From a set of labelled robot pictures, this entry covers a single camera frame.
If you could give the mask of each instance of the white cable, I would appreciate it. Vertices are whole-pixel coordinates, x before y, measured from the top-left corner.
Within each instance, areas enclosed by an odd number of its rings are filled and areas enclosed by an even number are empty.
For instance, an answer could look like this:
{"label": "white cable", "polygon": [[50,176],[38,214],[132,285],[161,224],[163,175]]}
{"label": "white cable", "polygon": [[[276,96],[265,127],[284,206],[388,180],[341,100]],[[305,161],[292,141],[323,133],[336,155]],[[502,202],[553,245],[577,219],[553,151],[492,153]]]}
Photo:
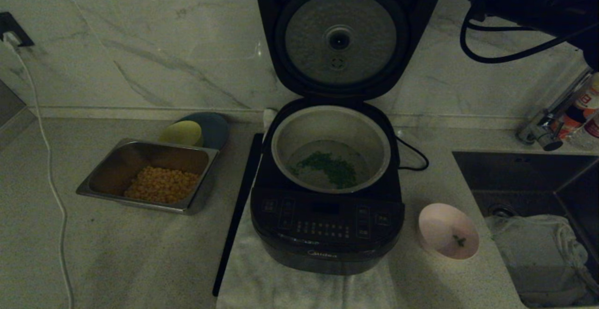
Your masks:
{"label": "white cable", "polygon": [[34,108],[36,109],[36,114],[37,114],[37,118],[38,118],[39,131],[41,132],[41,138],[43,138],[45,147],[48,152],[48,160],[47,160],[48,183],[52,190],[52,194],[54,195],[54,198],[56,199],[56,204],[58,204],[58,208],[60,208],[60,212],[62,213],[62,225],[60,226],[60,241],[58,242],[58,253],[60,255],[60,268],[62,269],[62,277],[65,281],[66,292],[68,294],[68,299],[69,299],[69,309],[73,309],[75,307],[75,298],[73,297],[73,288],[71,287],[71,281],[69,279],[68,271],[66,270],[66,261],[65,261],[65,231],[66,231],[67,213],[66,213],[65,205],[62,203],[60,196],[58,196],[58,191],[56,190],[56,186],[54,186],[54,179],[52,178],[52,150],[50,147],[50,143],[48,142],[48,139],[45,136],[44,125],[41,121],[41,114],[39,113],[39,102],[38,102],[38,97],[37,97],[36,86],[34,85],[34,81],[31,77],[31,74],[29,73],[29,69],[27,68],[27,65],[25,64],[25,62],[21,58],[21,55],[19,55],[19,52],[16,49],[16,47],[19,44],[21,44],[21,41],[19,40],[19,38],[17,38],[17,36],[15,36],[12,32],[6,32],[6,33],[4,33],[4,35],[2,37],[4,40],[4,45],[6,45],[8,47],[8,49],[13,51],[13,53],[15,53],[15,55],[17,55],[17,58],[21,62],[21,65],[23,66],[23,69],[25,70],[25,74],[27,75],[27,78],[29,80],[29,84],[31,85],[31,90],[33,91],[33,94],[34,94]]}

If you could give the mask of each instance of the wall outlet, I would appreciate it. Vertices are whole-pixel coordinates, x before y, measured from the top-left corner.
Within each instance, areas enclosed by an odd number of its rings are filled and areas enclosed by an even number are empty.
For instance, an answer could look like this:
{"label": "wall outlet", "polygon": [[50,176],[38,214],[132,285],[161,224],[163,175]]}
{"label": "wall outlet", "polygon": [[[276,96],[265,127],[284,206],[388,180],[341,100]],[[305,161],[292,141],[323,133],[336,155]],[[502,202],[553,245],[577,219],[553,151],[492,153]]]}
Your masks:
{"label": "wall outlet", "polygon": [[17,20],[15,20],[13,15],[9,12],[0,13],[0,40],[2,40],[2,36],[5,32],[13,32],[21,39],[19,47],[31,47],[35,45],[23,28],[21,28],[21,25],[17,23]]}

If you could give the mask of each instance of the countertop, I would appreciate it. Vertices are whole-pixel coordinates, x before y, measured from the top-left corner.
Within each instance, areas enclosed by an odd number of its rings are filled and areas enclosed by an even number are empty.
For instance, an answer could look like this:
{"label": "countertop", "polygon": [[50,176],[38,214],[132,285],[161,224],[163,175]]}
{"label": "countertop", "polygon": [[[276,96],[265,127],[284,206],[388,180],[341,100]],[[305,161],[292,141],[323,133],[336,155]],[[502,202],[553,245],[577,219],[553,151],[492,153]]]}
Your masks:
{"label": "countertop", "polygon": [[[201,308],[216,306],[212,284],[220,262],[253,134],[259,124],[233,124],[211,174],[216,183],[193,216],[161,213],[75,194],[122,138],[155,140],[167,121],[46,119],[54,179],[69,213],[66,263],[77,308]],[[490,239],[452,151],[543,153],[509,130],[401,128],[431,161],[424,172],[400,171],[406,219],[388,260],[406,308],[524,309]],[[402,165],[419,158],[400,145]],[[564,145],[554,154],[588,154]],[[46,179],[46,152],[31,124],[0,152],[0,307],[64,308],[58,264],[60,211]],[[479,253],[456,262],[428,254],[417,242],[417,216],[427,204],[461,209],[481,234]]]}

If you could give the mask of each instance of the marble wall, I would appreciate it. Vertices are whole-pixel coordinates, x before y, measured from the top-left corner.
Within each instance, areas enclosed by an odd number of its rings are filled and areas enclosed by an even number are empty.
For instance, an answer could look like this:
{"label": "marble wall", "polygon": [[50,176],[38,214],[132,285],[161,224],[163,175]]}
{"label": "marble wall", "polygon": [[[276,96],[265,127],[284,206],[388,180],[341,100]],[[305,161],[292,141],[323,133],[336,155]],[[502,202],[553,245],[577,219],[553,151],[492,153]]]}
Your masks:
{"label": "marble wall", "polygon": [[[391,114],[524,117],[584,68],[567,44],[508,64],[471,61],[458,39],[468,5],[439,0],[404,76],[373,104]],[[37,43],[22,55],[42,106],[261,110],[296,97],[272,68],[256,0],[0,0],[4,11]],[[499,56],[549,38],[472,32],[469,43]],[[0,78],[31,102],[2,48]]]}

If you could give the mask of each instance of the pink bowl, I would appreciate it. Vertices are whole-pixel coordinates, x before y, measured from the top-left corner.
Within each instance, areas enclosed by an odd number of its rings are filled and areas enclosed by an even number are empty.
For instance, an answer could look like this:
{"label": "pink bowl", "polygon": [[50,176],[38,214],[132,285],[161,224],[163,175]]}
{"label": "pink bowl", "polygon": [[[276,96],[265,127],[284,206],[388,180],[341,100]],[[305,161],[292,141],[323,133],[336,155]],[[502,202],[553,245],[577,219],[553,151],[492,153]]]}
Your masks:
{"label": "pink bowl", "polygon": [[436,255],[466,260],[479,250],[479,232],[472,219],[446,204],[424,207],[418,218],[419,239]]}

